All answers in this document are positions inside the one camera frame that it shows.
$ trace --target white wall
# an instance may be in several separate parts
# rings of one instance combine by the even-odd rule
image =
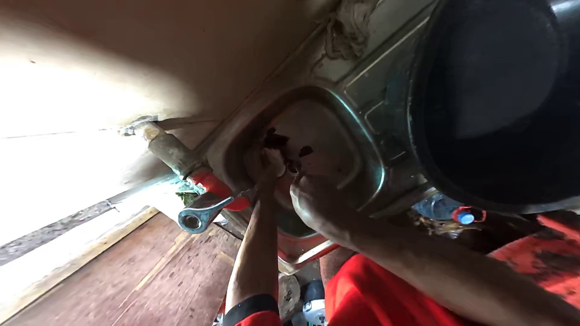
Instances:
[[[328,2],[0,0],[0,244],[169,172],[115,130],[188,117],[194,147]]]

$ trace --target black bucket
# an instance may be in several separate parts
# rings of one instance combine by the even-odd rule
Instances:
[[[481,209],[580,203],[578,1],[443,0],[412,69],[408,127],[425,176]]]

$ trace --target hand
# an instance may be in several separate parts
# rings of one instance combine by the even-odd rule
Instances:
[[[290,196],[302,221],[334,241],[341,242],[362,223],[360,214],[341,198],[343,194],[321,176],[297,176]]]

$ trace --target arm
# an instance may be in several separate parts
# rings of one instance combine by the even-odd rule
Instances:
[[[361,216],[336,200],[341,195],[322,180],[297,180],[291,195],[298,215],[312,229],[364,254],[461,316],[490,326],[580,324],[575,307],[504,264]]]
[[[258,198],[227,287],[226,312],[255,295],[268,294],[278,299],[274,198],[266,189],[258,191]]]

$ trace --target red shirt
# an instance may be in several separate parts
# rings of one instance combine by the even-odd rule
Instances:
[[[281,325],[274,298],[260,297],[230,310],[225,326]],[[465,325],[456,314],[360,254],[350,258],[327,284],[325,310],[330,326]]]

